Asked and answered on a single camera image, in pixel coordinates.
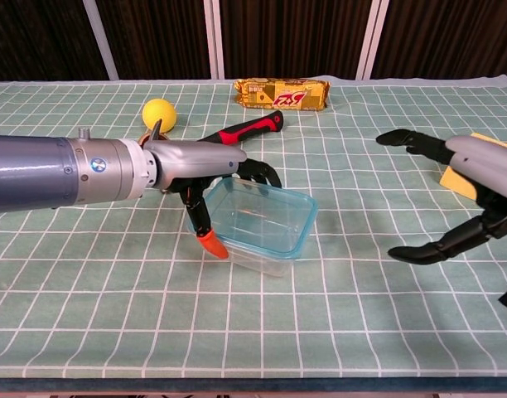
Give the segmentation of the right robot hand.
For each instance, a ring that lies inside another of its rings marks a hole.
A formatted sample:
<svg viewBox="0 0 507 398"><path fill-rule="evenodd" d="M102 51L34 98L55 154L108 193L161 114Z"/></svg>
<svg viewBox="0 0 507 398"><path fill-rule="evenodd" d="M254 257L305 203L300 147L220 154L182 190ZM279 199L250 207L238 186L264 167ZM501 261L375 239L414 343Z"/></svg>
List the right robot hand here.
<svg viewBox="0 0 507 398"><path fill-rule="evenodd" d="M507 147L473 136L457 135L447 140L409 129L380 134L384 146L404 146L411 154L423 155L451 167L473 185L476 204L484 211L448 231L438 241L421 246L397 246L390 257L409 264L430 265L448 260L507 235Z"/></svg>

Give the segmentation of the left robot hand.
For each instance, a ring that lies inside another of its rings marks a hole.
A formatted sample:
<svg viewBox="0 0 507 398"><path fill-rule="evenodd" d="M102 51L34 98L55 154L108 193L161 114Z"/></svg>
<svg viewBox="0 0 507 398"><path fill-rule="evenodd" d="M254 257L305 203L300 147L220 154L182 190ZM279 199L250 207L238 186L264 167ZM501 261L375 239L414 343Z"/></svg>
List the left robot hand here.
<svg viewBox="0 0 507 398"><path fill-rule="evenodd" d="M207 252L220 259L226 259L228 251L211 226L204 190L216 178L234 174L247 181L282 186L273 167L248 158L246 152L237 147L206 141L149 139L143 148L156 160L155 187L180 195L197 240Z"/></svg>

